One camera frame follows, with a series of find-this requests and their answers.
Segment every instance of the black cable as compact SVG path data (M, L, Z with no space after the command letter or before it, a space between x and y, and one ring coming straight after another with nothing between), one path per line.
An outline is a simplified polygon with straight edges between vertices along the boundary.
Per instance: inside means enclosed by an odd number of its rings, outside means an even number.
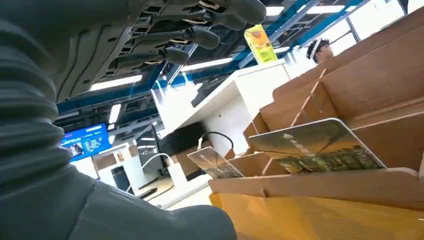
M204 138L204 136L206 136L206 135L208 135L208 134L218 134L218 135L223 136L224 138L228 139L228 140L231 142L231 149L234 149L234 142L233 142L233 140L231 140L231 138L230 138L229 136L227 136L227 135L225 135L225 134L223 134L223 133L217 132L217 131L208 131L208 132L205 132L205 133L203 133L203 135L200 137L200 139L203 139L203 138Z
M168 192L168 191L169 191L169 190L171 190L174 186L175 186L175 185L173 184L170 188L168 188L168 189L166 189L165 191L163 191L163 192L159 193L158 195L156 195L156 196L154 196L154 197L150 198L149 200L146 200L146 202L149 202L150 200L153 200L153 199L155 199L155 198L159 197L160 195L162 195L162 194L164 194L164 193Z

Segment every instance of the cable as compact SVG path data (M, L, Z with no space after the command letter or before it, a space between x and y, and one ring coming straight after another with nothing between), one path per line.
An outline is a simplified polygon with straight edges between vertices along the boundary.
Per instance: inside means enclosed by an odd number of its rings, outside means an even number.
M143 169L147 166L147 164L149 164L154 158L159 157L159 156L166 156L169 159L169 165L172 165L174 163L173 160L172 160L172 158L168 154L166 154L166 153L158 153L158 154L152 156L151 158L149 158L146 161L146 163L143 166L141 166L141 171L143 171ZM131 189L131 187L132 187L132 185L130 183L125 192L128 192Z
M231 149L234 149L234 142L233 142L233 140L231 140L231 138L229 136L227 136L227 135L225 135L223 133L217 132L217 131L208 131L208 132L203 133L203 135L199 138L199 143L198 143L198 146L197 146L197 150L200 150L202 148L203 137L206 136L206 135L208 135L208 134L217 134L217 135L223 136L224 138L226 138L226 139L228 139L230 141L230 143L231 143Z
M159 193L158 195L156 195L156 196L154 196L154 197L150 198L149 200L146 200L146 202L149 202L150 200L152 200L152 199L155 199L155 198L159 197L160 195L162 195L162 194L164 194L164 193L168 192L169 190L171 190L173 187L175 187L175 185L174 185L174 184L173 184L171 187L169 187L168 189L166 189L165 191L163 191L163 192Z

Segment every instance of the hair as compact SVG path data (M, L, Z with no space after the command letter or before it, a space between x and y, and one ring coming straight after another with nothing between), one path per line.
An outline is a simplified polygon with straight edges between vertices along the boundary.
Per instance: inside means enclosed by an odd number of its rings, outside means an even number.
M321 52L321 48L323 46L326 45L330 45L330 41L328 39L322 39L321 42L319 43L316 52L313 54L313 56L311 56L311 53L315 47L315 44L317 44L317 39L315 39L308 47L307 47L307 52L306 52L306 57L308 59L313 59L313 61L317 64L318 60L317 60L317 53Z

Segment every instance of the wooden slot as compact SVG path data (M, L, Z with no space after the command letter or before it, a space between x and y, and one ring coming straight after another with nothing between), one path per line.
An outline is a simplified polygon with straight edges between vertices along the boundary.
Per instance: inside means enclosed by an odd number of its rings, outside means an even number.
M354 128L352 131L388 168L420 170L424 112Z
M361 116L345 119L351 129L424 112L424 97L401 102Z
M424 96L424 27L336 71L321 81L343 120Z
M257 134L264 134L270 131L260 113L253 118L252 124Z
M424 183L424 151L422 152L421 164L419 166L418 179L420 183Z
M321 82L317 82L291 124L291 127L337 117L338 114L326 89Z
M262 171L267 166L269 160L270 157L266 153L259 152L251 155L234 158L229 160L229 162L235 168L237 168L244 176L254 177L262 176ZM271 176L289 173L283 166L273 161L273 163L269 165L266 174Z
M213 193L316 197L424 211L424 187L409 168L214 179Z
M410 13L408 16L392 23L390 26L382 29L378 33L358 42L354 46L343 51L341 54L321 63L317 67L277 87L273 91L272 96L274 100L282 98L285 95L295 91L296 89L299 89L315 81L324 69L327 69L326 74L329 74L349 64L350 62L359 59L371 53L372 51L375 51L384 45L395 41L396 39L401 38L402 36L420 28L423 25L424 8L422 7Z
M259 110L263 121L270 131L285 129L291 126L306 98L311 94L316 81L277 99Z
M255 135L258 135L258 133L256 132L256 129L253 126L253 123L249 123L249 125L243 131L243 136L244 136L244 139L246 139L247 145L249 146L250 149L252 148L252 145L249 141L249 137L255 136Z
M236 154L234 153L234 149L230 149L226 155L224 156L224 159L233 159L236 156Z

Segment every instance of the ceiling light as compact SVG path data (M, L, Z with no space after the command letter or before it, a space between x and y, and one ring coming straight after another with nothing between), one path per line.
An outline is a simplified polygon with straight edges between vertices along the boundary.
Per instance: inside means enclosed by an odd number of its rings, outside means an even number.
M290 47L288 47L288 46L279 47L279 48L274 49L274 53L279 54L279 53L285 52L289 49L290 49Z
M115 135L109 136L109 143L113 144L115 141Z
M232 60L233 60L232 57L227 57L227 58L219 59L219 60L215 60L215 61L207 61L207 62L202 62L202 63L198 63L198 64L183 66L181 68L181 72L187 72L187 71L191 71L191 70L195 70L195 69L203 69L203 68L208 68L208 67L212 67L212 66L216 66L216 65L226 64L226 63L231 62Z
M299 8L299 10L297 10L297 12L299 13L300 11L302 11L304 8L306 7L306 5L303 5Z
M356 9L357 8L357 6L350 6L350 7L348 7L345 11L346 12L352 12L354 9Z
M91 86L90 88L90 91L112 88L112 87L116 87L116 86L124 85L124 84L132 84L132 83L136 83L140 81L142 78L143 78L142 75L137 75L137 76L130 76L130 77L125 77L125 78L112 80L112 81L99 82L99 83L93 84L93 86Z
M112 106L112 109L110 110L109 124L114 124L118 120L120 110L121 110L120 104L116 104Z
M345 8L345 5L327 5L327 6L313 6L306 13L307 14L333 14L338 13Z
M267 16L278 16L284 10L283 6L267 6L266 15Z

